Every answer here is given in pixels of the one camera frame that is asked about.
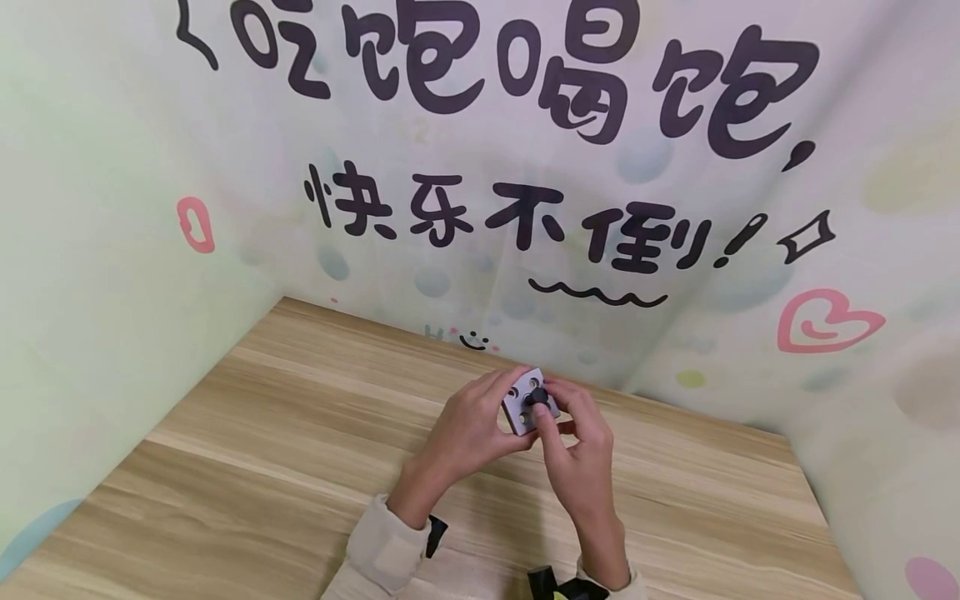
hand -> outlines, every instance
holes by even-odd
[[[400,474],[387,508],[414,529],[426,526],[447,489],[493,461],[529,450],[533,433],[522,438],[500,430],[500,402],[529,367],[489,372],[469,382],[446,402],[423,449]]]
[[[534,406],[550,485],[577,528],[584,571],[604,588],[623,589],[631,575],[623,523],[613,507],[613,432],[588,390],[553,378],[546,390],[573,418],[557,424],[545,406]],[[562,434],[579,442],[567,448]]]

wooden table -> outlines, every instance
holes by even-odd
[[[0,586],[2,600],[316,600],[374,494],[444,401],[509,366],[282,300]],[[859,598],[787,441],[594,389],[616,436],[628,552],[650,597]],[[529,598],[572,576],[573,527],[540,447],[451,490],[406,598]]]

wrist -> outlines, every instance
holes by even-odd
[[[626,528],[611,509],[602,515],[574,522],[587,576],[610,591],[631,582],[627,561]]]
[[[411,529],[421,531],[448,488],[443,469],[414,456],[400,470],[387,509]]]

right hand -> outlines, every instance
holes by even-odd
[[[554,493],[573,519],[584,571],[610,591],[631,582],[623,522],[613,507],[613,432],[590,392],[548,378],[546,390],[573,420],[557,424],[542,404],[534,419],[543,440],[543,461]],[[567,448],[562,434],[578,443]]]
[[[552,378],[545,387],[573,418],[557,423],[543,404],[534,406],[550,485],[574,524],[588,526],[613,514],[613,432],[588,390]],[[561,434],[579,442],[567,448]]]

left hand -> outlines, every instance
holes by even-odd
[[[500,430],[500,402],[529,367],[489,372],[450,397],[423,449],[403,467],[387,508],[421,529],[446,490],[493,461],[529,450],[537,434],[523,437]]]

